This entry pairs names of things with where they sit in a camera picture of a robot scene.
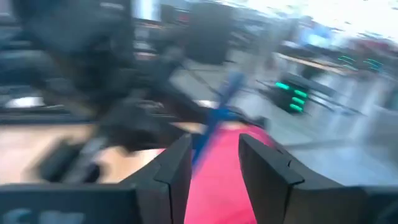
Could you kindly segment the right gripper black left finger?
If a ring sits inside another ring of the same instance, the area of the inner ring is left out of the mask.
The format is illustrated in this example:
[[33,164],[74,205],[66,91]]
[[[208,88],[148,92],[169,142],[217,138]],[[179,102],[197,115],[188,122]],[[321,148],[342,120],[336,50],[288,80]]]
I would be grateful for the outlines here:
[[185,134],[123,180],[134,192],[123,224],[183,224],[191,178],[192,138]]

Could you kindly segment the blue handled scissors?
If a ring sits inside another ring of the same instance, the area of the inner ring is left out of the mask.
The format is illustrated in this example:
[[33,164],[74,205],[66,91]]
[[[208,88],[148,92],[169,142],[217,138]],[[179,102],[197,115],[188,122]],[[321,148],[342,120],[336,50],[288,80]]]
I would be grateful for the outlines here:
[[244,73],[242,72],[231,72],[228,75],[228,79],[226,84],[224,84],[220,88],[219,97],[218,97],[218,106],[216,108],[212,108],[208,115],[208,120],[206,122],[206,128],[203,134],[200,134],[197,138],[195,138],[193,142],[193,157],[192,157],[192,165],[195,166],[198,164],[202,154],[205,152],[206,145],[210,141],[213,134],[217,132],[220,124],[227,120],[228,118],[232,118],[230,115],[230,110],[228,109],[228,102],[233,99],[235,94],[241,89],[244,85]]

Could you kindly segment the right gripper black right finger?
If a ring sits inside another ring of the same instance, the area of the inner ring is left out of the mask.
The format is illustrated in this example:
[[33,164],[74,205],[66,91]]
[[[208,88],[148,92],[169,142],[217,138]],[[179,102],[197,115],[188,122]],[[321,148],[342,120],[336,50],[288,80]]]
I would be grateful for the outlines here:
[[257,224],[338,224],[339,184],[295,160],[282,146],[239,137],[239,162]]

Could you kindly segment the red plastic pencil box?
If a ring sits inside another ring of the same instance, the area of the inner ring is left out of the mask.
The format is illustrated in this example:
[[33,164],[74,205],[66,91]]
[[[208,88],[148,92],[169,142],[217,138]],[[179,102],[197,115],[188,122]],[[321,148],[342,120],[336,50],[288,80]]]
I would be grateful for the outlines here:
[[256,126],[236,124],[219,130],[195,167],[184,224],[257,224],[240,170],[240,134],[271,144]]

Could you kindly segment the black high-backed chair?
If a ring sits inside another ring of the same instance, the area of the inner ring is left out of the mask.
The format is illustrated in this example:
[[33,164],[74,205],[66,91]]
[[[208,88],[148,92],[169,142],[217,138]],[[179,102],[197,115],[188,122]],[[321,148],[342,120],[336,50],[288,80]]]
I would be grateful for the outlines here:
[[210,65],[221,65],[226,61],[233,30],[233,12],[233,7],[216,2],[192,5],[186,46],[189,59]]

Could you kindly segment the dark device with green lights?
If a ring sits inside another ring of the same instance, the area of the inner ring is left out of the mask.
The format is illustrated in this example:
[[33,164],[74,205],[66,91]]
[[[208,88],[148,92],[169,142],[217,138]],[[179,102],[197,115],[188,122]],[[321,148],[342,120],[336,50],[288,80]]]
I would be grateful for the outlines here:
[[271,100],[289,114],[302,114],[308,100],[308,81],[291,73],[284,73],[271,87]]

